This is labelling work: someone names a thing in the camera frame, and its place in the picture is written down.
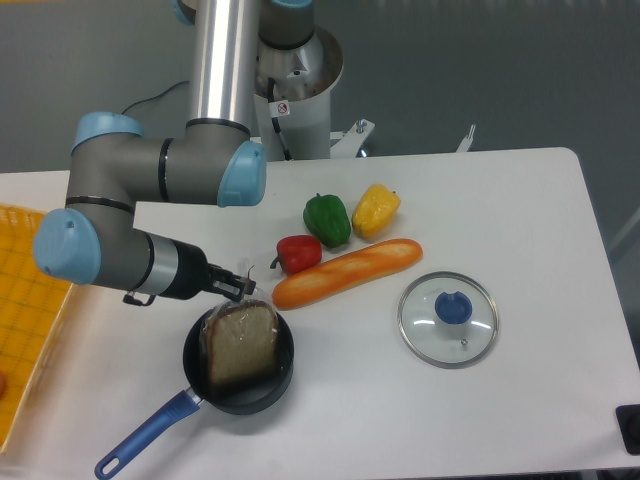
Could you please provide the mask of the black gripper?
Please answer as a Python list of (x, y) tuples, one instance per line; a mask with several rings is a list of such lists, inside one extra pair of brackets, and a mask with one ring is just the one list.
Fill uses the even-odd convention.
[(189, 300), (201, 292), (239, 302), (253, 293), (256, 282), (210, 264), (196, 246), (179, 241), (154, 243), (151, 270), (142, 284), (123, 297), (125, 304), (150, 306), (156, 297)]

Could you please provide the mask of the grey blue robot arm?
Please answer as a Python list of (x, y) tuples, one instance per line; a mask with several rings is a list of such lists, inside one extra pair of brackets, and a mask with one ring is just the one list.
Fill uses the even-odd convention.
[(254, 206), (266, 160), (250, 138), (257, 50), (298, 47), (314, 32), (309, 1), (177, 1), (196, 28), (191, 105), (181, 139), (150, 140), (123, 114), (78, 123), (65, 205), (48, 213), (33, 242), (45, 274), (78, 285), (186, 300), (200, 292), (239, 301), (254, 282), (209, 263), (191, 244), (138, 230), (140, 202)]

